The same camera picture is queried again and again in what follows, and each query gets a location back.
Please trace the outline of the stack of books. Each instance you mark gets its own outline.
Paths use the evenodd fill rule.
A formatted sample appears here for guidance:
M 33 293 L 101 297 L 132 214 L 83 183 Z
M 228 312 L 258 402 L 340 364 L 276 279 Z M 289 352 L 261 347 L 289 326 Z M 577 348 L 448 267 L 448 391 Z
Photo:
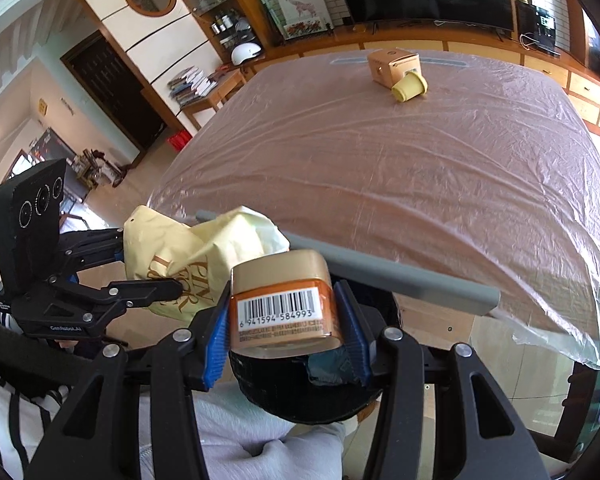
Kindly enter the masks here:
M 197 102 L 216 87 L 218 82 L 197 66 L 186 68 L 168 82 L 169 96 L 184 107 Z

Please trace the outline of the brown cardboard box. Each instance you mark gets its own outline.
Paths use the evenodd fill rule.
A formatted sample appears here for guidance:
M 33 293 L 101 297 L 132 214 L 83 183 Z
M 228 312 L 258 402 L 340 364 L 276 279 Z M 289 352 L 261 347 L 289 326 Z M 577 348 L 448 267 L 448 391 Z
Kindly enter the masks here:
M 386 88 L 391 88 L 407 73 L 422 73 L 419 54 L 399 48 L 370 52 L 367 62 L 373 81 Z

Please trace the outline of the black coffee machine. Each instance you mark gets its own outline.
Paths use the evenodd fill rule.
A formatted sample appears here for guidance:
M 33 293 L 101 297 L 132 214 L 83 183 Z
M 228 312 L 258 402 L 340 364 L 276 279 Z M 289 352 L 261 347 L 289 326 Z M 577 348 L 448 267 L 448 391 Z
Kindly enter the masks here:
M 525 49 L 535 49 L 554 58 L 556 50 L 556 24 L 545 10 L 520 0 L 515 1 L 519 42 Z

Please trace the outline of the white dome lamp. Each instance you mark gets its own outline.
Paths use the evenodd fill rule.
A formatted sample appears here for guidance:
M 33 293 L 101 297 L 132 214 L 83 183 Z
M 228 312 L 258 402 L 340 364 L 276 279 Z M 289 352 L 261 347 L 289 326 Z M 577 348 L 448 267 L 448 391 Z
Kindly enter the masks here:
M 243 42 L 234 47 L 230 58 L 234 66 L 241 66 L 242 63 L 257 58 L 261 52 L 262 48 L 255 42 Z

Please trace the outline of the grey trousers leg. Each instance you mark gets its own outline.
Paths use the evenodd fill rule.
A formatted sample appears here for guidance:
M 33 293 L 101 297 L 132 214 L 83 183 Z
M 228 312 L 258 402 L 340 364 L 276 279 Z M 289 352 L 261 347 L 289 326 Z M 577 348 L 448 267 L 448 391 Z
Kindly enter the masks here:
M 340 479 L 347 428 L 294 424 L 251 403 L 236 382 L 193 392 L 204 463 L 211 479 Z

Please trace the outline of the orange cream jar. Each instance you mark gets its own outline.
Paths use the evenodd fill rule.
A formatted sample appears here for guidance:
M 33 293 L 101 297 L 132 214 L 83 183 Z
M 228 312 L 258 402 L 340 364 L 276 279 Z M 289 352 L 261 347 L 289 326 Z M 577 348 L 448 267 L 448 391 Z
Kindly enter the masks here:
M 312 249 L 235 266 L 228 320 L 230 350 L 238 356 L 283 359 L 342 346 L 328 266 Z

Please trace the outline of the small wooden side table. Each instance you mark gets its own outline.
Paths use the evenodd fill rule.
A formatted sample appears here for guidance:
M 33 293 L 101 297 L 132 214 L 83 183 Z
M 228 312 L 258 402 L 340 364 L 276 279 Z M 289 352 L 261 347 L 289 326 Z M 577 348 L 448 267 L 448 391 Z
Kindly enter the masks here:
M 213 110 L 216 113 L 220 109 L 220 105 L 226 103 L 230 94 L 236 92 L 245 84 L 246 78 L 241 70 L 220 73 L 205 96 L 182 106 L 178 114 L 185 117 L 195 130 L 199 131 L 201 124 L 197 120 L 197 114 L 204 110 Z

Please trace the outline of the yellow plastic cup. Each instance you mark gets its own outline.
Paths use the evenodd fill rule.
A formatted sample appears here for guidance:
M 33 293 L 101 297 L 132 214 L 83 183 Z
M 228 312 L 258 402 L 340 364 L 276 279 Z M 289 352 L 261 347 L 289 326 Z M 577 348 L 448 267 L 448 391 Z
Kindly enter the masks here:
M 399 103 L 404 103 L 423 96 L 428 91 L 428 82 L 414 70 L 405 75 L 391 87 L 391 93 Z

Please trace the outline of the yellow paper bag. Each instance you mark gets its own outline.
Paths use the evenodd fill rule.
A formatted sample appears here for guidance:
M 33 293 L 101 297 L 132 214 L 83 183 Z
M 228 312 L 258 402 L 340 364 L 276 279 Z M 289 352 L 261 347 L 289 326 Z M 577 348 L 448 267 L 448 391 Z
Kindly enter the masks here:
M 155 301 L 148 310 L 182 322 L 216 305 L 234 266 L 288 249 L 268 217 L 244 206 L 196 226 L 139 206 L 123 226 L 126 277 L 178 281 L 178 299 Z

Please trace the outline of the giraffe picture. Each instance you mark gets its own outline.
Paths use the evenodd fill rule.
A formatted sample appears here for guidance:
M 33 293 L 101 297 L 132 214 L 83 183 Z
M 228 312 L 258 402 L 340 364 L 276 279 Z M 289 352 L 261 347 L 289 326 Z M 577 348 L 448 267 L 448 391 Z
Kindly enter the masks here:
M 325 0 L 277 0 L 284 16 L 287 39 L 319 34 L 332 29 Z

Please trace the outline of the grey table edge guard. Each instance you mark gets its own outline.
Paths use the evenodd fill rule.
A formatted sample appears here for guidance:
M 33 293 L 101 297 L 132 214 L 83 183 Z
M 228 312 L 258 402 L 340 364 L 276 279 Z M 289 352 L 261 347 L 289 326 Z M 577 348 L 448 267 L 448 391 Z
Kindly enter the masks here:
M 196 219 L 200 225 L 194 230 L 210 236 L 227 266 L 291 249 L 311 249 L 322 255 L 333 274 L 428 304 L 486 315 L 500 303 L 500 291 L 491 286 L 284 232 L 263 214 L 245 207 L 219 216 L 200 210 Z

